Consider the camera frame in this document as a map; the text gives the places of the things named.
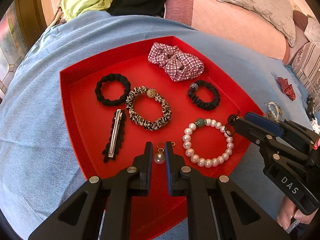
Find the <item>leopard print scrunchie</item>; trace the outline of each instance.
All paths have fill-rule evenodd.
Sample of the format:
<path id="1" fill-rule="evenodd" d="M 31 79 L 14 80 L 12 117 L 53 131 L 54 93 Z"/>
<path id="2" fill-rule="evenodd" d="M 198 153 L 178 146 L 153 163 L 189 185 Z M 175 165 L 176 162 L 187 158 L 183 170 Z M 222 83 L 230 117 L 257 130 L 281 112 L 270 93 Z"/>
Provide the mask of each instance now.
<path id="1" fill-rule="evenodd" d="M 158 101 L 162 106 L 162 113 L 163 116 L 160 117 L 155 122 L 150 122 L 145 119 L 143 119 L 141 116 L 139 116 L 133 107 L 134 100 L 138 94 L 147 94 L 150 98 L 155 98 L 156 101 Z M 134 87 L 125 102 L 127 110 L 129 110 L 129 118 L 134 121 L 136 124 L 143 126 L 145 129 L 154 131 L 158 130 L 160 127 L 166 125 L 169 120 L 171 120 L 171 110 L 170 106 L 165 101 L 164 97 L 161 96 L 159 93 L 156 92 L 155 89 L 149 89 L 145 86 L 142 87 Z"/>

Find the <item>light blue cloth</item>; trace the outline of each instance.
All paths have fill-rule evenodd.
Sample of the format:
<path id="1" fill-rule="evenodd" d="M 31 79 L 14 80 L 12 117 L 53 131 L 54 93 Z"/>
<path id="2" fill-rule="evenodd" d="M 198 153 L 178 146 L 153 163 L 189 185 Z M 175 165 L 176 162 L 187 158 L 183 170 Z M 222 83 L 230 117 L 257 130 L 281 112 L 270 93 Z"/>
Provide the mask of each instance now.
<path id="1" fill-rule="evenodd" d="M 285 118 L 309 127 L 297 80 L 280 60 L 158 17 L 86 12 L 43 33 L 0 105 L 0 209 L 23 239 L 84 183 L 64 122 L 59 71 L 114 47 L 169 35 L 219 65 L 261 109 L 274 101 L 282 106 Z M 295 101 L 279 90 L 278 76 L 293 84 Z M 275 218 L 283 194 L 262 169 L 262 157 L 251 146 L 231 178 Z M 187 237 L 183 221 L 157 239 Z"/>

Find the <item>white bead bracelet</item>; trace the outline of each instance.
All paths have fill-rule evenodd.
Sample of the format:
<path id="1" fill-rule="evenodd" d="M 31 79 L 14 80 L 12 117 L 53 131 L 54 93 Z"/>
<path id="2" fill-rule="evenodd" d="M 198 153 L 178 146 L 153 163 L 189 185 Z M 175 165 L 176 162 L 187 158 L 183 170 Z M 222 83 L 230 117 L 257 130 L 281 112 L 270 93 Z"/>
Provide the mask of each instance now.
<path id="1" fill-rule="evenodd" d="M 227 141 L 227 149 L 225 152 L 213 159 L 204 159 L 200 158 L 199 155 L 195 154 L 194 149 L 191 148 L 191 134 L 197 127 L 203 127 L 204 125 L 215 127 L 216 129 L 220 129 L 220 132 L 224 134 Z M 189 124 L 189 127 L 184 130 L 185 135 L 182 137 L 183 140 L 183 147 L 186 149 L 186 156 L 191 157 L 190 160 L 192 163 L 198 163 L 198 166 L 200 167 L 217 167 L 219 164 L 223 164 L 225 161 L 229 159 L 229 156 L 232 154 L 232 149 L 234 144 L 232 143 L 233 138 L 230 133 L 230 131 L 226 130 L 225 126 L 222 126 L 220 122 L 217 122 L 216 120 L 211 119 L 197 119 L 194 123 Z"/>

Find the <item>stained glass window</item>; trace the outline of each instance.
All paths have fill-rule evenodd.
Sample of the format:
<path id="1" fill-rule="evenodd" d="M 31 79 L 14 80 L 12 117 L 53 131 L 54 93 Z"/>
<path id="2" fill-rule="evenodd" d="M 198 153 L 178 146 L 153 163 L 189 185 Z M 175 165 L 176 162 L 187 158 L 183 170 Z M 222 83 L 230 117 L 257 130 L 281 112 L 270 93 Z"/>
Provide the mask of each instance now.
<path id="1" fill-rule="evenodd" d="M 3 99 L 14 73 L 27 54 L 14 2 L 0 21 L 0 98 Z"/>

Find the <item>gold hook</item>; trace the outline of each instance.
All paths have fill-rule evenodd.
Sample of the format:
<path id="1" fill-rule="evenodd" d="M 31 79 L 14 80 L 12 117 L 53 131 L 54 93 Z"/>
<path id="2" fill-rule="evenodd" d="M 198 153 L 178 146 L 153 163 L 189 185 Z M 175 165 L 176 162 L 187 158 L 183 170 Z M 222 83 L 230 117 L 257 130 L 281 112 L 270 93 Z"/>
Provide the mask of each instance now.
<path id="1" fill-rule="evenodd" d="M 157 144 L 158 152 L 164 152 L 164 148 L 159 148 L 159 144 L 160 144 L 160 143 L 165 144 L 165 143 L 163 143 L 163 142 L 159 142 L 159 143 Z M 176 143 L 175 143 L 175 142 L 171 142 L 171 145 L 172 145 L 172 146 L 175 146 Z"/>

